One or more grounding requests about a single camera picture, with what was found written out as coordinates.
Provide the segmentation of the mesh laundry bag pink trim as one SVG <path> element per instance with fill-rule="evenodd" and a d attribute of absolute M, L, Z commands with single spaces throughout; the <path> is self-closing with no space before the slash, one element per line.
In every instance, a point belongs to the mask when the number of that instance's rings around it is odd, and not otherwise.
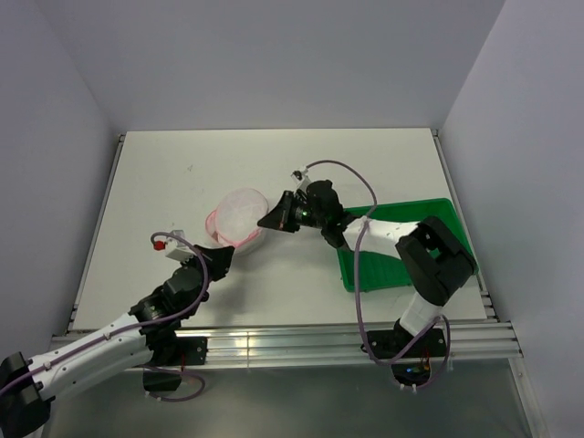
<path fill-rule="evenodd" d="M 208 242 L 215 247 L 232 246 L 236 256 L 254 251 L 265 239 L 257 222 L 268 208 L 267 199 L 258 190 L 241 188 L 228 193 L 205 219 Z"/>

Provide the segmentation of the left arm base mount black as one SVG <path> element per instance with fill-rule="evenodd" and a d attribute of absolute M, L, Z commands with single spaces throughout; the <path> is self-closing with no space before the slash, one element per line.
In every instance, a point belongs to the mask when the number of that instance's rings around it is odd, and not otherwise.
<path fill-rule="evenodd" d="M 205 364 L 208 347 L 207 337 L 177 338 L 170 346 L 169 353 L 154 356 L 144 368 L 142 374 L 143 389 L 152 397 L 167 402 L 179 402 L 188 397 L 171 398 L 182 383 L 187 379 L 198 381 L 200 388 L 193 395 L 199 395 L 206 385 L 204 379 L 188 366 L 202 366 Z"/>

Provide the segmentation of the green plastic tray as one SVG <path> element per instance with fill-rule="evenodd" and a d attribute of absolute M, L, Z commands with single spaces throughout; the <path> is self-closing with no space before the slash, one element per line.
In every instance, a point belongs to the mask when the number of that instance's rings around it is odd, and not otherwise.
<path fill-rule="evenodd" d="M 419 222 L 428 216 L 436 216 L 451 230 L 465 249 L 472 255 L 466 233 L 453 203 L 447 198 L 434 198 L 403 203 L 379 204 L 371 218 L 386 222 Z M 342 283 L 348 292 L 354 291 L 354 256 L 338 250 Z M 410 286 L 411 279 L 397 258 L 360 251 L 360 291 L 370 292 L 392 287 Z"/>

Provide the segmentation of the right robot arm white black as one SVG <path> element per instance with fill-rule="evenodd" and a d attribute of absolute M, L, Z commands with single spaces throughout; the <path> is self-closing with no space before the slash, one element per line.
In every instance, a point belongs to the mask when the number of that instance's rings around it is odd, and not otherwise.
<path fill-rule="evenodd" d="M 478 270 L 474 256 L 442 219 L 431 215 L 418 222 L 390 222 L 355 215 L 341 204 L 329 180 L 283 192 L 257 225 L 287 233 L 316 228 L 329 245 L 352 252 L 356 261 L 363 252 L 401 260 L 414 294 L 394 338 L 397 350 L 407 356 L 425 346 L 423 330 Z"/>

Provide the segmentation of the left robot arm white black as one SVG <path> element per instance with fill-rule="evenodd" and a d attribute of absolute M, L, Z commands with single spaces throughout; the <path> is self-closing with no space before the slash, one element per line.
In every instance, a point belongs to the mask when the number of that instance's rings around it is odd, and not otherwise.
<path fill-rule="evenodd" d="M 172 275 L 130 310 L 60 349 L 30 358 L 15 352 L 1 362 L 1 433 L 26 437 L 50 418 L 51 405 L 124 370 L 165 366 L 176 357 L 176 330 L 223 279 L 234 248 L 193 246 Z"/>

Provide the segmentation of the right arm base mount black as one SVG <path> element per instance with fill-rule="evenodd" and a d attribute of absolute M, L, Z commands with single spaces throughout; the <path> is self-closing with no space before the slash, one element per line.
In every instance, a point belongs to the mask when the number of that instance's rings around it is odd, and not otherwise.
<path fill-rule="evenodd" d="M 391 360 L 413 339 L 399 324 L 393 329 L 368 330 L 366 335 L 371 352 L 377 360 Z M 430 328 L 402 356 L 412 362 L 391 365 L 393 378 L 403 388 L 418 389 L 432 376 L 431 360 L 444 358 L 448 352 L 443 331 L 440 328 Z"/>

